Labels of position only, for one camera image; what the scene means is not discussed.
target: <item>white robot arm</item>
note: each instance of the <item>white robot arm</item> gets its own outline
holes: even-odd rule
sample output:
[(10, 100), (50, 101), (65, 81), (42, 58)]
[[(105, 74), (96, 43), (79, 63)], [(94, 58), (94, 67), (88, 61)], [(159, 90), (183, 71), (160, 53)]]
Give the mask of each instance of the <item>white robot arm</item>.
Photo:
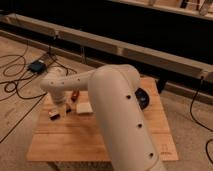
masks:
[(88, 90), (116, 171), (165, 171), (135, 97), (139, 86), (140, 75), (130, 65), (106, 65), (68, 77), (55, 69), (41, 83), (55, 104), (65, 102), (66, 90)]

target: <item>wooden board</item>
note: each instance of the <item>wooden board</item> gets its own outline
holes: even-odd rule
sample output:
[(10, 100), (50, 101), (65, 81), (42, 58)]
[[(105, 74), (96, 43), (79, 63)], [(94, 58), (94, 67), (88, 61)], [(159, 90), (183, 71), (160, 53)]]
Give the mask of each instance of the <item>wooden board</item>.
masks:
[[(150, 105), (143, 114), (161, 159), (178, 160), (155, 80), (142, 78), (141, 87), (150, 96)], [(81, 92), (78, 102), (85, 101), (88, 101), (87, 92)], [(27, 154), (29, 161), (110, 161), (93, 114), (77, 115), (73, 110), (66, 117), (51, 121), (48, 110), (52, 107), (47, 96)]]

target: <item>floor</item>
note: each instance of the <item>floor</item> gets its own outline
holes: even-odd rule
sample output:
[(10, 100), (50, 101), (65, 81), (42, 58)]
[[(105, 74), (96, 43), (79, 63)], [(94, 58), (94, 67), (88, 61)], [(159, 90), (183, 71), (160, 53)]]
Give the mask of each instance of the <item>floor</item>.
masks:
[[(26, 45), (0, 37), (0, 56), (5, 54), (22, 54)], [(37, 59), (43, 51), (29, 47), (25, 55), (27, 63)], [(3, 76), (3, 64), (13, 60), (14, 58), (0, 58), (0, 78), (1, 81), (15, 79), (16, 77)], [(92, 68), (75, 61), (58, 57), (59, 61), (64, 65), (83, 72)], [(12, 67), (7, 71), (12, 74), (20, 68)], [(39, 88), (39, 82), (45, 74), (36, 78), (33, 82), (23, 88), (20, 93), (23, 96), (35, 96), (43, 93)], [(3, 86), (0, 85), (0, 99), (6, 97)], [(0, 101), (0, 140), (4, 138), (6, 133), (26, 114), (38, 99), (21, 100), (16, 95)], [(205, 154), (205, 143), (208, 139), (213, 138), (213, 133), (203, 129), (195, 124), (189, 114), (189, 106), (191, 99), (186, 98), (169, 91), (163, 91), (161, 100), (169, 121), (174, 142), (180, 160), (176, 162), (164, 162), (168, 171), (211, 171), (213, 165), (209, 162)], [(50, 171), (52, 170), (46, 163), (31, 163), (26, 161), (26, 153), (28, 151), (33, 131), (36, 126), (39, 111), (41, 110), (42, 101), (18, 124), (11, 134), (0, 143), (0, 171)], [(213, 128), (213, 105), (207, 105), (201, 102), (195, 102), (193, 107), (195, 116), (205, 125)], [(213, 157), (213, 143), (209, 145), (210, 155)], [(62, 171), (109, 171), (111, 167), (108, 164), (78, 164), (57, 163)]]

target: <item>black wall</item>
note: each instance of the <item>black wall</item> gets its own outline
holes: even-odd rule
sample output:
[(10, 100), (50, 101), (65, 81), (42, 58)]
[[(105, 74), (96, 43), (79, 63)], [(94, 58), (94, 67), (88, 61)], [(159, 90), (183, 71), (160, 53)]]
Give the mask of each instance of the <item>black wall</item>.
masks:
[(1, 0), (0, 9), (213, 64), (213, 22), (106, 0)]

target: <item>cable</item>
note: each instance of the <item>cable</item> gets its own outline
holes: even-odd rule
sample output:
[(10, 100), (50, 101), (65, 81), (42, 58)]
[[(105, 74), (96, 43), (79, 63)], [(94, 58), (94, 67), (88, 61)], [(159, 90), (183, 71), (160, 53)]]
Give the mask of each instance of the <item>cable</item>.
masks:
[(28, 111), (24, 116), (12, 127), (12, 129), (0, 140), (0, 144), (13, 132), (13, 130), (24, 120), (24, 118), (38, 105), (38, 103), (44, 98), (42, 96)]
[(66, 75), (68, 75), (68, 70), (72, 71), (74, 74), (77, 74), (77, 73), (78, 73), (76, 70), (64, 66), (63, 64), (61, 64), (60, 62), (56, 61), (56, 60), (52, 57), (52, 55), (54, 55), (54, 56), (56, 56), (56, 55), (55, 55), (54, 53), (52, 53), (52, 47), (51, 47), (51, 45), (49, 45), (49, 49), (48, 49), (48, 52), (47, 52), (47, 53), (49, 54), (49, 57), (52, 59), (53, 62), (55, 62), (56, 64), (58, 64), (59, 66), (61, 66), (62, 68), (64, 68), (64, 69), (67, 70)]
[(213, 159), (210, 157), (209, 150), (208, 150), (208, 146), (209, 146), (210, 142), (213, 142), (213, 139), (210, 139), (206, 142), (205, 150), (206, 150), (206, 155), (207, 155), (209, 161), (213, 164)]
[(213, 129), (211, 129), (211, 128), (205, 126), (205, 125), (202, 124), (200, 121), (198, 121), (198, 120), (195, 118), (195, 116), (193, 115), (193, 112), (192, 112), (192, 107), (193, 107), (194, 101), (196, 100), (196, 97), (197, 97), (197, 95), (198, 95), (198, 93), (199, 93), (199, 91), (200, 91), (200, 88), (201, 88), (201, 86), (203, 85), (203, 80), (204, 80), (204, 78), (202, 77), (201, 80), (200, 80), (200, 85), (198, 86), (198, 89), (197, 89), (197, 91), (196, 91), (196, 93), (195, 93), (195, 95), (194, 95), (194, 97), (193, 97), (193, 99), (192, 99), (192, 102), (191, 102), (191, 105), (190, 105), (190, 115), (191, 115), (192, 119), (195, 121), (196, 124), (200, 125), (201, 127), (207, 129), (207, 130), (210, 131), (210, 132), (213, 132)]

